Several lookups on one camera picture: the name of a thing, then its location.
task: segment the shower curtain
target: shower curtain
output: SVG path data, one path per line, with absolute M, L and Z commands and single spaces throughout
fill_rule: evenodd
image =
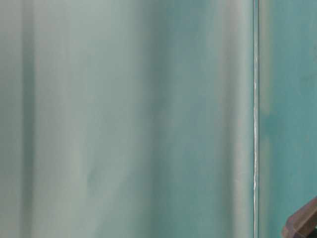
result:
M 316 10 L 1 0 L 0 237 L 279 237 L 317 191 Z

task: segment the curtain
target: curtain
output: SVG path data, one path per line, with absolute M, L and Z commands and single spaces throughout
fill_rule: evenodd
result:
M 316 194 L 316 10 L 0 1 L 0 237 L 279 237 Z

